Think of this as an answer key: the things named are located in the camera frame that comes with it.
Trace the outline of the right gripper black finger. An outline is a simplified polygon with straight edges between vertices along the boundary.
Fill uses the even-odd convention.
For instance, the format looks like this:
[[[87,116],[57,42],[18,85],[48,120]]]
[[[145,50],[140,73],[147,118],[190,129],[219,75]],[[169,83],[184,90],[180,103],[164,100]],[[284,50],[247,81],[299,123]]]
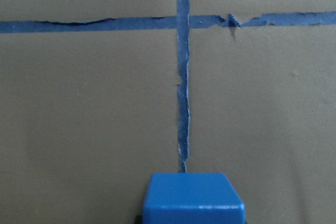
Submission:
[[[143,217],[142,217],[142,215],[137,215],[135,217],[134,224],[143,224]]]

